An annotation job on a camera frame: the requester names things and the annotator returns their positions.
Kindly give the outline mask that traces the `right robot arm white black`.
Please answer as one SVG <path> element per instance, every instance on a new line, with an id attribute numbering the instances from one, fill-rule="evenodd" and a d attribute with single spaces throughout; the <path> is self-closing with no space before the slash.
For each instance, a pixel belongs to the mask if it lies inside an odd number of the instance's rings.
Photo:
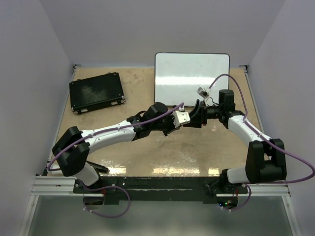
<path id="1" fill-rule="evenodd" d="M 203 101 L 197 101 L 190 111 L 188 127 L 201 128 L 209 119 L 218 119 L 224 127 L 236 134 L 247 146 L 246 164 L 242 168 L 225 169 L 211 187 L 224 193 L 231 193 L 242 183 L 266 183 L 284 180 L 287 176 L 285 154 L 281 139 L 272 139 L 260 133 L 251 125 L 242 111 L 236 109 L 234 92 L 230 89 L 219 91 L 219 101 L 207 104 L 209 93 L 199 88 L 197 93 Z"/>

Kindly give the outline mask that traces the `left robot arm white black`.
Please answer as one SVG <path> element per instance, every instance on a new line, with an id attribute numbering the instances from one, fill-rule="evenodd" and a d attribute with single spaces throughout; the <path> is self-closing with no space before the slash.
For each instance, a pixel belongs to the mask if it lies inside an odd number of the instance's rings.
<path id="1" fill-rule="evenodd" d="M 168 135 L 182 125 L 190 123 L 189 114 L 181 111 L 182 104 L 169 110 L 163 103 L 157 102 L 148 110 L 141 111 L 118 124 L 94 130 L 68 128 L 52 148 L 58 170 L 65 177 L 75 177 L 84 183 L 91 193 L 102 187 L 99 173 L 90 162 L 92 152 L 122 142 L 131 142 L 147 137 L 152 131 L 162 131 Z"/>

